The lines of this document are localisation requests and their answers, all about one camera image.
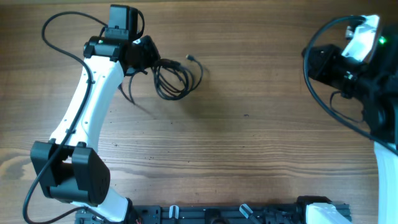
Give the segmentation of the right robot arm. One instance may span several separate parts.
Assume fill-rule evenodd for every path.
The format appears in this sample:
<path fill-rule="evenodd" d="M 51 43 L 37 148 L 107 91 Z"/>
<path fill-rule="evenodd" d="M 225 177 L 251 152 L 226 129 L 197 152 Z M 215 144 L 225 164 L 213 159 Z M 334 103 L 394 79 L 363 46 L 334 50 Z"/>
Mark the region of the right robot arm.
<path fill-rule="evenodd" d="M 321 27 L 302 51 L 303 75 L 314 100 L 342 125 L 374 142 L 379 175 L 379 223 L 397 223 L 397 25 L 383 28 L 379 37 L 362 41 L 372 29 L 356 26 L 348 44 L 353 52 L 331 45 L 314 46 L 331 26 Z M 369 132 L 319 98 L 310 81 L 331 86 L 345 98 L 363 106 L 363 120 Z"/>

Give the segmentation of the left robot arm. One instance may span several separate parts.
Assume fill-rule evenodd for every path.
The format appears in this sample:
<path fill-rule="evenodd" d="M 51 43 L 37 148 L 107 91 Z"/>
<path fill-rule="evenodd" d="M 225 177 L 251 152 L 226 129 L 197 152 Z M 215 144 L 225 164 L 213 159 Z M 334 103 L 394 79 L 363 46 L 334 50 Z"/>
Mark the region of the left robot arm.
<path fill-rule="evenodd" d="M 104 223 L 141 223 L 129 198 L 110 185 L 110 171 L 98 155 L 104 118 L 126 75 L 142 72 L 156 53 L 144 35 L 144 16 L 134 7 L 113 4 L 109 22 L 84 45 L 78 58 L 81 78 L 62 121 L 46 142 L 37 141 L 30 159 L 34 187 L 45 197 L 70 203 Z"/>

